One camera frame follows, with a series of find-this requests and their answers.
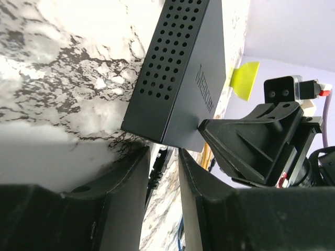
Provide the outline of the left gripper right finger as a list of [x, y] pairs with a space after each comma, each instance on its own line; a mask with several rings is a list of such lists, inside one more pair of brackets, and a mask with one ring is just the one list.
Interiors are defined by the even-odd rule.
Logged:
[[235, 189], [178, 152], [187, 250], [334, 250], [334, 188]]

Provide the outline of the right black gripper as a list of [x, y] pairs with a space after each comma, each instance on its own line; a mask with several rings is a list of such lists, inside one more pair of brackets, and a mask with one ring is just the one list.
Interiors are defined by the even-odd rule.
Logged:
[[[324, 134], [322, 118], [302, 116], [295, 101], [260, 104], [241, 119], [206, 119], [198, 130], [232, 178], [276, 188], [333, 187], [334, 147], [307, 156], [315, 135]], [[278, 161], [286, 146], [281, 168]]]

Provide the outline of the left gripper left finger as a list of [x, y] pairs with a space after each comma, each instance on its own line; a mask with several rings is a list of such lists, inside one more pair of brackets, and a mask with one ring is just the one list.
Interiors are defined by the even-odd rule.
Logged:
[[1, 185], [1, 250], [138, 250], [149, 167], [141, 147], [71, 192]]

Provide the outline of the black network switch box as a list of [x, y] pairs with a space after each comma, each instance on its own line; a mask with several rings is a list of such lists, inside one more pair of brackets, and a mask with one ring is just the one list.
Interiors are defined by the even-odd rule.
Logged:
[[166, 1], [121, 129], [201, 152], [226, 80], [222, 2]]

